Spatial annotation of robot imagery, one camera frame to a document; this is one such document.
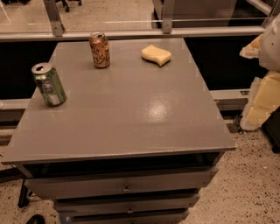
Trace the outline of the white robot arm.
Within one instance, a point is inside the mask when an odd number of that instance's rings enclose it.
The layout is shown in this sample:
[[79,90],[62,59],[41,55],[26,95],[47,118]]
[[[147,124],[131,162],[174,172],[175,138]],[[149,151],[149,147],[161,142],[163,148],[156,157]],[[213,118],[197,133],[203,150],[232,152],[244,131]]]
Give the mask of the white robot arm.
[[274,18],[263,34],[243,47],[240,55],[258,59],[259,65],[268,70],[263,78],[254,78],[248,103],[241,113],[241,128],[256,130],[280,106],[280,15]]

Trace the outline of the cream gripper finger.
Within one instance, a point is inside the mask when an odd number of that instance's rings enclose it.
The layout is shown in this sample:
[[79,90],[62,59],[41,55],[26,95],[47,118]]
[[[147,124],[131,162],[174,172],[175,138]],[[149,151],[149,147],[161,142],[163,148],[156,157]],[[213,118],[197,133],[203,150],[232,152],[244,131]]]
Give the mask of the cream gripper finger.
[[280,73],[269,71],[262,79],[255,77],[241,113],[241,128],[249,131],[260,128],[279,107]]
[[259,49],[261,44],[261,39],[263,35],[257,36],[253,39],[248,45],[243,47],[240,51],[240,55],[246,59],[258,59],[259,58]]

